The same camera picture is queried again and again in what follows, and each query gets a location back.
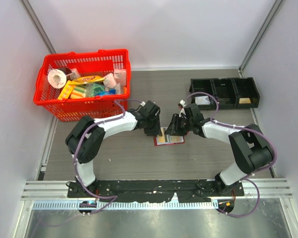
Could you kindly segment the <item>red leather card holder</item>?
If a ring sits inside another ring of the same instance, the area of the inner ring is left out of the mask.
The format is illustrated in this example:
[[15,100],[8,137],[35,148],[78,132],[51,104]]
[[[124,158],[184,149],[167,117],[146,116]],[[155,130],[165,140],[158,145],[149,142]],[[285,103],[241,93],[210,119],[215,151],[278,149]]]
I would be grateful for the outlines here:
[[[175,144],[172,144],[172,143],[170,143],[169,141],[170,141],[170,135],[169,134],[166,134],[167,136],[168,136],[168,142],[166,143],[166,144],[163,144],[163,145],[175,145]],[[156,144],[156,137],[154,137],[153,138],[153,142],[154,142],[154,145],[155,146],[158,146],[157,144]]]

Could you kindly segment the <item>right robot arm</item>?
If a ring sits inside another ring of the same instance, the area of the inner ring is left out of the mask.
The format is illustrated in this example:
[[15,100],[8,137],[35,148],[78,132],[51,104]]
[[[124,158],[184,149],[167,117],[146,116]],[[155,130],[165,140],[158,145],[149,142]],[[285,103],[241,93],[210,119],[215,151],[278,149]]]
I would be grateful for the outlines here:
[[179,107],[180,113],[172,116],[165,134],[184,137],[193,132],[231,146],[234,163],[215,176],[214,189],[218,195],[227,195],[241,179],[273,162],[275,152],[257,125],[236,126],[206,119],[195,103],[187,105],[183,100]]

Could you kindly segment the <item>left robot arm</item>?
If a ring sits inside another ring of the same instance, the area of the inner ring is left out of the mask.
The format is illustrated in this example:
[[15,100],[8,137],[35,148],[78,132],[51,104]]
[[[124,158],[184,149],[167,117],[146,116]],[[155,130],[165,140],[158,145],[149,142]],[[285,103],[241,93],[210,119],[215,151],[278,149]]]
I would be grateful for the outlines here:
[[121,108],[119,115],[107,118],[83,116],[65,139],[73,158],[75,181],[68,182],[68,197],[96,197],[113,199],[115,195],[96,195],[97,179],[93,159],[97,156],[104,139],[115,134],[142,129],[147,136],[161,135],[160,107],[152,101],[140,102],[136,109]]

